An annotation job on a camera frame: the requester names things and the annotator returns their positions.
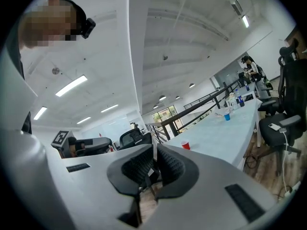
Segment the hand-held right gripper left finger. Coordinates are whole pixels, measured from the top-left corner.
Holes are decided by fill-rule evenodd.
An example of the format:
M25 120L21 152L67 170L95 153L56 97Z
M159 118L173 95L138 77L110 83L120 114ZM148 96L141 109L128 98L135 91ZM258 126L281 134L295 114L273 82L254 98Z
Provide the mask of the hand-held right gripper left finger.
M74 191L90 203L90 209L107 224L137 228L142 224L140 187L153 167L151 144L77 158L63 159Z

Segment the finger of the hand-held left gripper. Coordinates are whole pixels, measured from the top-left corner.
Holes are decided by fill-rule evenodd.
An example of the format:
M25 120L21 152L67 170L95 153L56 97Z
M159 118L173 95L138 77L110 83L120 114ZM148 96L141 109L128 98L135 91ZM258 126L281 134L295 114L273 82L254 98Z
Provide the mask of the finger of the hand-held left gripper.
M112 140L106 137L85 140L85 156L104 154L110 150Z

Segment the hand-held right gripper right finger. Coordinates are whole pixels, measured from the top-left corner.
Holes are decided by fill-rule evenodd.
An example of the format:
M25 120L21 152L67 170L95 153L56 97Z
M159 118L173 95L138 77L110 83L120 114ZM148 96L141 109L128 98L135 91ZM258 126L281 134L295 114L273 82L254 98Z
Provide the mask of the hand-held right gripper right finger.
M276 205L262 185L230 163L169 145L158 145L164 185L146 230L238 230Z

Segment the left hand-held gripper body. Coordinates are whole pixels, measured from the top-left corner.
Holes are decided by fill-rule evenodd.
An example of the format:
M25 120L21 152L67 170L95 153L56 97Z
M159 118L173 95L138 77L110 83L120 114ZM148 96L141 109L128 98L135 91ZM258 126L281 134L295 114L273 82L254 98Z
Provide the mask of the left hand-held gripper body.
M82 139L77 139L72 131L60 130L51 142L62 158L77 157L76 152L85 149L85 143Z

